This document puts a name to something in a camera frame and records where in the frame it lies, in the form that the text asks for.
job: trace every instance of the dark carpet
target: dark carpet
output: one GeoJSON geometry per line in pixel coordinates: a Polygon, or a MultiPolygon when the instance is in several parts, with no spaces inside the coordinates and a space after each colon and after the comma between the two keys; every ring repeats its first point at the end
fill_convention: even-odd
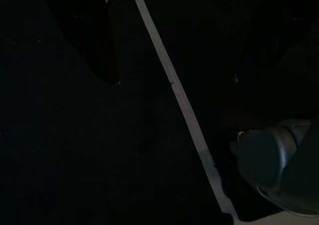
{"type": "Polygon", "coordinates": [[[44,0],[0,1],[2,224],[231,224],[134,0],[112,0],[121,86],[100,81],[44,0]]]}
{"type": "MultiPolygon", "coordinates": [[[[239,193],[239,197],[232,199],[239,218],[249,222],[280,212],[281,209],[257,194],[238,173],[230,175],[225,169],[229,160],[225,154],[226,130],[244,131],[275,125],[282,119],[313,118],[319,105],[317,73],[311,72],[318,67],[318,60],[314,58],[317,52],[304,56],[301,53],[305,54],[305,50],[300,48],[303,52],[287,63],[283,61],[284,66],[257,70],[235,83],[234,74],[240,66],[241,54],[251,42],[247,42],[248,34],[255,43],[249,46],[257,43],[260,46],[264,42],[258,37],[264,36],[263,33],[278,22],[272,20],[274,15],[260,14],[258,23],[264,20],[264,27],[253,28],[252,33],[250,25],[261,0],[145,2],[221,177],[230,180],[228,183],[239,193]]],[[[269,8],[264,6],[264,9],[267,12],[269,8]]]]}

